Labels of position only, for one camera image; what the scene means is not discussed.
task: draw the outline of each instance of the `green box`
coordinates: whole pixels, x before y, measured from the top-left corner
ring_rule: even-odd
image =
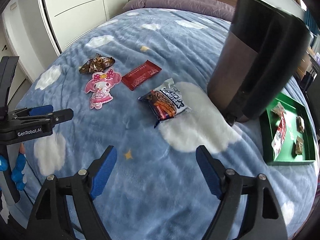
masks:
[[[280,123],[280,117],[271,110],[280,102],[286,114],[287,132],[279,155],[275,158],[275,152],[271,142],[275,136],[276,130]],[[297,116],[304,120],[305,130],[303,133],[298,128]],[[263,159],[268,165],[303,165],[310,164],[316,160],[315,144],[311,130],[310,120],[306,108],[297,101],[280,93],[268,105],[265,112],[260,116],[260,126],[263,144]],[[303,138],[302,155],[296,155],[295,143],[297,136]]]

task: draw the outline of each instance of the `pillow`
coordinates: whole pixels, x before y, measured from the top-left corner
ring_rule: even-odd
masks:
[[[166,8],[195,12],[232,21],[235,8],[217,0],[131,0],[125,11],[138,8]]]

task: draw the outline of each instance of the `candy wrapper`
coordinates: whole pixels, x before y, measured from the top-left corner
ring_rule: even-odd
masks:
[[[296,154],[301,155],[303,152],[303,139],[297,136],[297,141],[296,141]]]
[[[182,100],[181,92],[174,85],[172,78],[167,79],[161,86],[151,90],[146,95],[138,98],[139,101],[148,101],[158,121],[165,121],[182,113],[188,107]]]
[[[115,63],[112,57],[102,57],[96,54],[95,58],[89,59],[80,69],[80,74],[102,72]]]
[[[92,75],[92,79],[85,86],[85,93],[93,92],[90,98],[90,109],[101,109],[102,104],[113,99],[110,89],[121,81],[121,74],[110,68],[108,72],[97,72]]]
[[[128,74],[122,77],[122,82],[133,91],[136,87],[141,85],[147,79],[158,74],[161,68],[151,61],[146,61],[141,66],[130,71]]]
[[[304,132],[304,120],[301,116],[298,116],[297,119],[298,119],[299,130],[300,130],[300,132],[303,133]]]
[[[275,152],[275,158],[277,158],[281,151],[282,145],[284,143],[285,135],[287,133],[287,127],[284,119],[284,114],[286,112],[280,102],[278,102],[276,107],[272,109],[272,112],[280,116],[279,126],[277,128],[275,137],[271,142],[271,146]]]

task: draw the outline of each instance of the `yellow star pattern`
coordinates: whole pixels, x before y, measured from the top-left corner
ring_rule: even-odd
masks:
[[[131,155],[131,149],[126,154],[124,154],[124,156],[126,160],[133,159]]]

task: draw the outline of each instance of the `hand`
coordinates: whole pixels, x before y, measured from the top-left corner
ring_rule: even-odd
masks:
[[[26,166],[25,153],[26,150],[24,148],[24,145],[21,143],[19,154],[16,161],[16,166],[13,168],[11,175],[11,178],[16,183],[18,190],[23,190],[27,183],[27,178],[24,176],[24,168]],[[6,171],[7,169],[7,160],[0,155],[0,171]]]

